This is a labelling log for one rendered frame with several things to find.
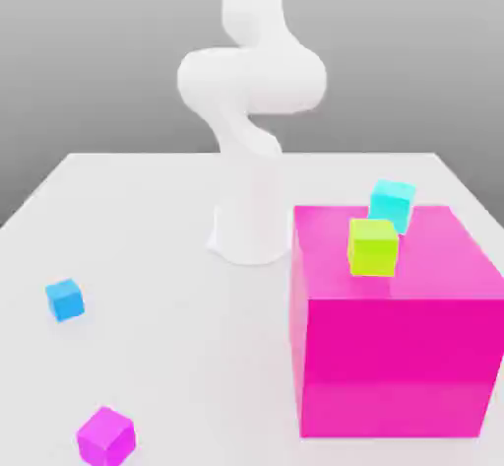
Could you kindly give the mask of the small lime green cube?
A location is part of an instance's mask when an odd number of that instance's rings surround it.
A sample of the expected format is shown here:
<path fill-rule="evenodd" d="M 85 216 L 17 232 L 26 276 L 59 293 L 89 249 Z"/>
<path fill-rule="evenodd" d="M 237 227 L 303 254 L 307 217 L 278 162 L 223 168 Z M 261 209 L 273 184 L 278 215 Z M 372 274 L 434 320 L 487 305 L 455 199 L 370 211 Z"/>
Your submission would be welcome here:
<path fill-rule="evenodd" d="M 347 260 L 353 276 L 393 277 L 399 254 L 399 235 L 389 220 L 351 218 Z"/>

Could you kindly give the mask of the small cyan cube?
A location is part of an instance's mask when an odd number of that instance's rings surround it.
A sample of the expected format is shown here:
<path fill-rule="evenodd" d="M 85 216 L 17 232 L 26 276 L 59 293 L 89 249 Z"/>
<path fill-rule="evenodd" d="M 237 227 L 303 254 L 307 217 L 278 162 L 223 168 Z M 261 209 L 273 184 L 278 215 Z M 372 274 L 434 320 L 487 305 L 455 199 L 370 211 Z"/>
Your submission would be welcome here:
<path fill-rule="evenodd" d="M 398 234 L 405 234 L 410 223 L 415 191 L 412 184 L 379 179 L 371 192 L 368 218 L 389 220 Z"/>

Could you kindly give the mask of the small blue cube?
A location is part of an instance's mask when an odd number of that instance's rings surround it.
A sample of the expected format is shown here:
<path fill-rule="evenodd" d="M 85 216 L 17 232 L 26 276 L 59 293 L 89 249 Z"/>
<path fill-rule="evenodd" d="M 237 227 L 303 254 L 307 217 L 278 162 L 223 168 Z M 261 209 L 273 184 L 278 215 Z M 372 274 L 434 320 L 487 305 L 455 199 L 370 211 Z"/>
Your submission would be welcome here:
<path fill-rule="evenodd" d="M 58 322 L 79 316 L 85 312 L 82 292 L 73 279 L 67 279 L 45 287 L 48 305 Z"/>

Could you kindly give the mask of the small magenta cube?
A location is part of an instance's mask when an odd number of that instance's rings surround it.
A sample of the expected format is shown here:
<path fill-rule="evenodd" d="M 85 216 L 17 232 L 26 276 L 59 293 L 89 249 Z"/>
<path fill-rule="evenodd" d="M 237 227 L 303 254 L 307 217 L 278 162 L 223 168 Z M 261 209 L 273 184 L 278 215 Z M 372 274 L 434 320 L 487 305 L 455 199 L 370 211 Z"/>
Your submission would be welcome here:
<path fill-rule="evenodd" d="M 81 458 L 91 466 L 120 466 L 136 448 L 131 419 L 109 407 L 100 407 L 78 430 Z"/>

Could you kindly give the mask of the large pink box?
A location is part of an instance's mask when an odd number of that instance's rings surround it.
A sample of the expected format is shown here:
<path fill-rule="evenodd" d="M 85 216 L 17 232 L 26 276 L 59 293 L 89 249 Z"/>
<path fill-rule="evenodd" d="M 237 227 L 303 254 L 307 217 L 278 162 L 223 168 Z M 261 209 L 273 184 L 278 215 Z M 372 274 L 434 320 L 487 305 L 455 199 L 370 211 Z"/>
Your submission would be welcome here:
<path fill-rule="evenodd" d="M 476 437 L 504 358 L 504 276 L 446 206 L 418 206 L 394 277 L 348 270 L 363 206 L 294 210 L 289 299 L 303 437 Z"/>

